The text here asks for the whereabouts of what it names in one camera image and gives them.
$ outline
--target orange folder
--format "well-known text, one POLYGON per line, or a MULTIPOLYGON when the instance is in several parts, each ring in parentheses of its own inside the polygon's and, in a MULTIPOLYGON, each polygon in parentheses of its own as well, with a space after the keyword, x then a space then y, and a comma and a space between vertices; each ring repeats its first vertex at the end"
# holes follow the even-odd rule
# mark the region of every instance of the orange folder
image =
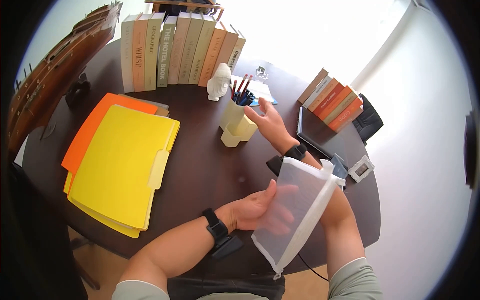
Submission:
POLYGON ((62 167, 72 173, 72 182, 98 126, 110 107, 115 104, 148 114, 155 114, 158 109, 152 104, 107 93, 80 127, 61 163, 62 167))

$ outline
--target desk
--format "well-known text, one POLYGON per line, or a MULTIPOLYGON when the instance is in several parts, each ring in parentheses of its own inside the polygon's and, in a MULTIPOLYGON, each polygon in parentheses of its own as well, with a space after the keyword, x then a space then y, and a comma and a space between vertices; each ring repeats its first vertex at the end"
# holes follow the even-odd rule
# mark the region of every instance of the desk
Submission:
MULTIPOLYGON (((252 74, 258 63, 270 73, 267 83, 279 103, 276 109, 290 134, 296 136, 300 107, 296 100, 307 83, 275 66, 245 58, 240 58, 234 73, 240 76, 252 74)), ((208 101, 206 89, 196 85, 169 85, 156 91, 132 94, 140 99, 170 105, 170 116, 181 123, 162 187, 155 193, 148 230, 141 232, 138 239, 132 239, 95 221, 66 199, 63 185, 67 170, 60 164, 83 121, 105 93, 123 93, 120 41, 106 45, 89 62, 85 72, 92 85, 90 93, 74 110, 67 107, 64 99, 60 101, 50 120, 55 129, 48 138, 39 139, 41 129, 30 134, 23 168, 65 222, 100 247, 130 258, 167 230, 199 217, 205 208, 216 209, 241 199, 265 189, 269 180, 276 179, 265 162, 278 153, 259 132, 236 148, 227 148, 220 141, 222 130, 218 125, 226 99, 208 101)), ((367 152, 353 125, 341 134, 346 141, 347 160, 353 165, 367 152)), ((375 174, 371 173, 361 183, 354 183, 349 177, 346 194, 357 218, 363 244, 367 247, 380 236, 380 203, 375 174)), ((199 278, 207 274, 211 278, 252 278, 274 274, 268 261, 254 246, 250 238, 252 233, 235 231, 234 234, 245 244, 241 251, 221 262, 200 263, 185 276, 199 278)), ((326 263, 325 240, 320 225, 300 253, 312 267, 326 263)), ((307 267, 296 257, 284 274, 305 269, 307 267)))

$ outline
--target yellow pencil holder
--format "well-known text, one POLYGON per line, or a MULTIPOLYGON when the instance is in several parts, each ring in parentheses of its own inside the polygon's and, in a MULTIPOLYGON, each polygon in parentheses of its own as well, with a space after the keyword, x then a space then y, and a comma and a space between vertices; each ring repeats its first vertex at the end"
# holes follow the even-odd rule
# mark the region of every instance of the yellow pencil holder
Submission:
POLYGON ((248 142, 258 127, 244 113, 244 107, 236 105, 232 99, 228 101, 220 128, 223 130, 220 138, 227 147, 236 147, 240 141, 248 142))

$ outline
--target row of books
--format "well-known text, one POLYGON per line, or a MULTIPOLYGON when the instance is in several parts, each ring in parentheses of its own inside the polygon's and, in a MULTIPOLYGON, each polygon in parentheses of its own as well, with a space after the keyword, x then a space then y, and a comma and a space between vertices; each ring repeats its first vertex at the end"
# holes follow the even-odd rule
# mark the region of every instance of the row of books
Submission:
POLYGON ((207 86, 218 65, 235 68, 246 39, 213 16, 181 12, 130 15, 121 26, 125 93, 169 84, 207 86))
POLYGON ((298 101, 328 127, 340 132, 363 112, 363 100, 322 69, 298 101))

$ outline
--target gray shirt sleeve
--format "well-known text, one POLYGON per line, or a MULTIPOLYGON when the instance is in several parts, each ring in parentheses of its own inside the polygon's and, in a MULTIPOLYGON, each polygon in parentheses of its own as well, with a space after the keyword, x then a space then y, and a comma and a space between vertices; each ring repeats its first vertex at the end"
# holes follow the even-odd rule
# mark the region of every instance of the gray shirt sleeve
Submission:
POLYGON ((330 280, 330 300, 381 300, 378 278, 366 258, 343 266, 330 280))
POLYGON ((112 300, 170 300, 170 297, 151 283, 126 280, 117 284, 112 300))

